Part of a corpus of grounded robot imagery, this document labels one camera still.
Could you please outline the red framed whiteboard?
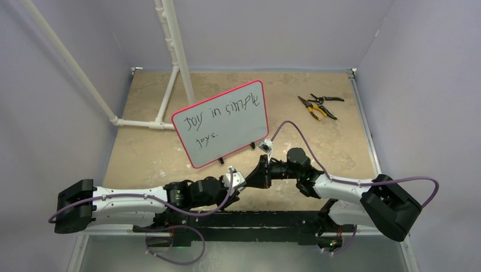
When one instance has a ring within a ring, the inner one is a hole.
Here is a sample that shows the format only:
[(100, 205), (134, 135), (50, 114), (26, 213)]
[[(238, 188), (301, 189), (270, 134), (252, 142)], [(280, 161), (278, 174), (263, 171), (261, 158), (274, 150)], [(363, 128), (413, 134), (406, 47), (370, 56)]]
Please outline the red framed whiteboard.
[(264, 84), (254, 80), (175, 112), (172, 124), (193, 168), (269, 134)]

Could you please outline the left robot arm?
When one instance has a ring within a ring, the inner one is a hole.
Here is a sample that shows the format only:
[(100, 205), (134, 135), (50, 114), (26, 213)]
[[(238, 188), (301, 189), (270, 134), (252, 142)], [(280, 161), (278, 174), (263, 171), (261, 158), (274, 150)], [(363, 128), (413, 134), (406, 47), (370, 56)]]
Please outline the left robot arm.
[(92, 179), (84, 179), (58, 194), (57, 211), (48, 222), (54, 224), (57, 234), (104, 224), (130, 224), (161, 232), (169, 224), (166, 213), (200, 216), (193, 209), (216, 205), (215, 213), (237, 201), (239, 188), (245, 184), (240, 173), (130, 190), (94, 186)]

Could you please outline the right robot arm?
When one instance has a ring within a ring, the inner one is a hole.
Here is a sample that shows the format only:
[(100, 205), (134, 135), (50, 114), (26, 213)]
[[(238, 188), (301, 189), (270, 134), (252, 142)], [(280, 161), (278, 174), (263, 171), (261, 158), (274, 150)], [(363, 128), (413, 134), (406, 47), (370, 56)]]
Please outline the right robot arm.
[(318, 216), (327, 231), (338, 225), (373, 227), (389, 239), (404, 241), (423, 208), (389, 176), (373, 180), (328, 177), (311, 165), (302, 148), (291, 148), (286, 161), (262, 155), (256, 168), (245, 178), (250, 188), (268, 189), (272, 180), (295, 179), (296, 188), (306, 197), (329, 199), (332, 206)]

